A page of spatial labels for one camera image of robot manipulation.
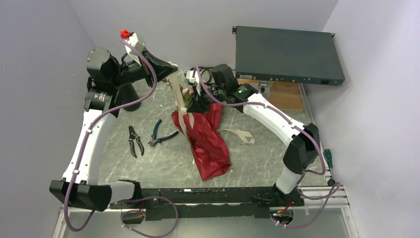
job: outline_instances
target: red bag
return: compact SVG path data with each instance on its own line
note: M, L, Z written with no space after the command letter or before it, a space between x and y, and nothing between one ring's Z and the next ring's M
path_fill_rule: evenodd
M212 103L208 113L191 114L194 117L192 128L189 116L184 115L183 118L201 179L207 180L225 174L230 167L229 152L226 143L216 130L222 115L222 106ZM178 112L172 113L172 119L175 126L182 132Z

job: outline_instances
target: marble table surface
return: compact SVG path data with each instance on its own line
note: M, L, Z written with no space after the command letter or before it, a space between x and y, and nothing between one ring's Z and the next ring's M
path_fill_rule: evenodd
M134 83L139 96L150 88L144 80ZM121 110L109 135L104 150L99 182L108 183L118 179L139 181L142 188L178 187L246 187L272 186L284 168L282 157L286 146L274 133L252 117L234 108L224 108L219 133L227 144L230 161L228 172L207 181L202 181L197 167L192 163L193 155L186 138L179 134L162 144L151 148L147 143L157 120L162 119L158 136L165 136L176 130L171 113L175 109L174 95L164 82L159 82L156 91L134 112ZM308 105L304 100L303 112L285 112L305 124L311 122ZM138 158L130 153L128 126L134 126L145 147L144 156L136 145ZM222 129L249 131L255 138L252 145L245 144L236 135ZM321 170L319 158L309 166ZM306 175L303 186L324 186L323 176Z

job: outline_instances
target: gray wall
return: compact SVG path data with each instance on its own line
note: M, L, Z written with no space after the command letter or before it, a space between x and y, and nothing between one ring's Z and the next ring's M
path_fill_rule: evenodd
M153 55L182 68L235 66L232 26L320 31L338 0L70 0L96 47L123 54L115 39L137 32Z
M65 0L1 1L0 32L0 237L51 237L93 44Z
M308 87L361 237L419 237L420 2L340 0L341 87Z

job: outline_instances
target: wire cutters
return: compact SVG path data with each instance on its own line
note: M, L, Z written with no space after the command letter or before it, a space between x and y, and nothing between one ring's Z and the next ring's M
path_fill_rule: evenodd
M131 154L135 158L137 158L136 149L134 148L134 141L133 141L133 140L136 140L137 145L139 145L139 147L140 147L140 153L143 156L144 155L144 146L143 146L142 142L140 141L140 136L137 135L136 131L134 131L134 128L133 128L132 125L128 127L128 132L130 133L130 136L128 137L128 142L130 142L130 152L131 152Z
M162 141L169 140L169 139L175 137L179 133L179 131L175 131L174 133L172 133L172 134L170 134L168 136L165 136L165 137L161 137L161 138L156 139L156 137L158 135L158 128L159 128L159 125L160 125L161 122L162 122L161 119L159 119L156 122L155 128L153 129L152 140L148 142L148 145L150 147L154 147L155 144L158 143L158 142L159 143L162 143Z

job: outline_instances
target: wooden block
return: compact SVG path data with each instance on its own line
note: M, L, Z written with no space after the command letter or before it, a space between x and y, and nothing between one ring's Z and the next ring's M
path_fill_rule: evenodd
M259 84L259 80L238 79L239 84ZM268 101L282 111L303 111L301 91L297 83L268 81L270 98Z

